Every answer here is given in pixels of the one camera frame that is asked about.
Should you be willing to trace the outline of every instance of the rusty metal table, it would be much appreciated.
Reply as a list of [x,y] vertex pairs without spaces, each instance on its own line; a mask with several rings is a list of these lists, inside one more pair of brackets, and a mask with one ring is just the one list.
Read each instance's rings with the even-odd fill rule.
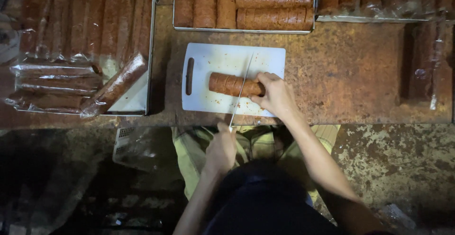
[[[451,123],[452,69],[438,70],[436,110],[428,104],[401,101],[402,65],[406,54],[405,24],[316,23],[309,35],[182,32],[172,27],[172,0],[156,8],[151,97],[154,115],[141,117],[76,115],[15,111],[0,103],[0,129],[70,127],[213,126],[230,114],[182,110],[181,82],[189,42],[286,49],[285,80],[293,84],[297,104],[312,124]],[[446,55],[453,49],[447,26]],[[7,70],[0,69],[2,77]],[[12,80],[2,79],[3,88]],[[2,96],[8,90],[2,90]],[[236,115],[234,124],[277,124],[275,118]]]

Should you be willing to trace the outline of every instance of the stained floor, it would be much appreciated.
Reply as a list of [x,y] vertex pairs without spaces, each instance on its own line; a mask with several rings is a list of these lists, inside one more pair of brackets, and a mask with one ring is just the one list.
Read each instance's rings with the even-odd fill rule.
[[[146,225],[157,231],[172,230],[178,218],[175,215],[179,215],[185,202],[170,129],[153,128],[147,135],[151,138],[149,156],[155,156],[151,163],[158,169],[167,168],[165,174],[112,162],[115,134],[116,130],[109,129],[35,130],[10,132],[1,137],[0,143],[6,147],[0,155],[3,160],[6,157],[11,160],[10,164],[2,162],[2,168],[11,167],[11,163],[27,167],[19,172],[14,190],[0,191],[9,196],[16,192],[20,199],[27,199],[24,201],[27,203],[19,200],[22,212],[18,213],[23,218],[12,226],[14,233],[25,234],[23,228],[30,220],[34,229],[42,225],[51,230],[65,223],[66,218],[80,220],[100,206],[104,212],[98,215],[109,212],[106,216],[115,226],[117,221],[126,221],[116,213],[133,212],[125,210],[128,204],[123,202],[129,198],[135,199],[141,213],[128,219],[129,224]],[[397,233],[455,231],[454,125],[345,125],[338,133],[332,156],[364,202]],[[31,183],[25,177],[33,173],[34,177],[42,178]],[[61,184],[58,196],[50,193]],[[44,188],[35,190],[39,185]],[[30,217],[27,207],[32,205],[39,213]],[[0,208],[5,213],[8,200]],[[331,218],[321,200],[316,208]],[[149,211],[153,213],[150,218],[155,220],[141,216],[147,216]],[[106,216],[99,220],[104,225],[108,225]],[[5,215],[0,214],[0,218],[3,221]]]

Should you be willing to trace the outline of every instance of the knife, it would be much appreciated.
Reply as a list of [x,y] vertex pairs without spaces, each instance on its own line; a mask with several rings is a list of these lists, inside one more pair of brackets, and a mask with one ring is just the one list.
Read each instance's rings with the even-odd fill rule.
[[240,96],[242,95],[243,85],[245,85],[245,80],[247,79],[248,70],[250,69],[251,61],[253,61],[254,52],[251,54],[250,62],[248,63],[247,72],[243,77],[242,87],[240,88],[240,94],[238,94],[237,104],[234,106],[234,112],[232,113],[231,122],[229,123],[229,131],[232,132],[232,120],[234,120],[234,115],[237,111],[238,103],[240,102]]

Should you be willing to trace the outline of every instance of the metal tray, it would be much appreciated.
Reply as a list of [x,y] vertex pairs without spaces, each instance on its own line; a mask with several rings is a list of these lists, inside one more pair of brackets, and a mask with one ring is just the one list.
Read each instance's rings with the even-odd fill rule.
[[[316,13],[316,0],[313,0],[313,10]],[[184,31],[210,31],[210,32],[242,32],[242,33],[267,33],[267,34],[309,34],[314,30],[315,15],[313,15],[313,27],[311,30],[256,30],[256,29],[227,29],[227,28],[187,28],[174,26],[175,5],[173,4],[172,26],[176,30]]]
[[148,70],[131,88],[122,95],[119,100],[102,116],[145,116],[150,112],[150,97],[151,97],[151,69],[153,60],[153,33],[155,31],[155,8],[156,0],[151,4],[151,30],[150,30],[150,52],[148,55]]

